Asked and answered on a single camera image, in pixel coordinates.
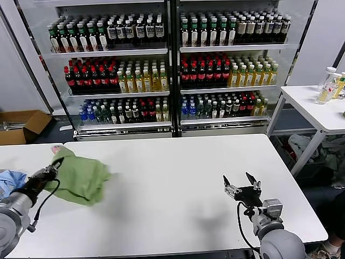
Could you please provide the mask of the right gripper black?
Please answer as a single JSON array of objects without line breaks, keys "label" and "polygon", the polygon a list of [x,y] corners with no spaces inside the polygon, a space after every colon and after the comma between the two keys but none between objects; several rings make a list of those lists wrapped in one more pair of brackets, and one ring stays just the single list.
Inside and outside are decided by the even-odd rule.
[{"label": "right gripper black", "polygon": [[256,178],[248,172],[246,172],[246,177],[252,186],[237,188],[230,184],[227,177],[223,175],[225,193],[236,201],[243,202],[246,206],[261,206],[261,181],[257,181]]}]

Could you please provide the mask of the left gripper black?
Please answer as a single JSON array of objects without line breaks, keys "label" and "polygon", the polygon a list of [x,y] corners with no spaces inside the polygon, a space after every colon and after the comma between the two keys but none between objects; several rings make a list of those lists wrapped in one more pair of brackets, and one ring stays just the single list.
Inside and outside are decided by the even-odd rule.
[{"label": "left gripper black", "polygon": [[57,176],[57,170],[62,165],[64,157],[56,159],[51,166],[42,168],[28,178],[25,188],[31,192],[41,192],[46,184],[53,181]]}]

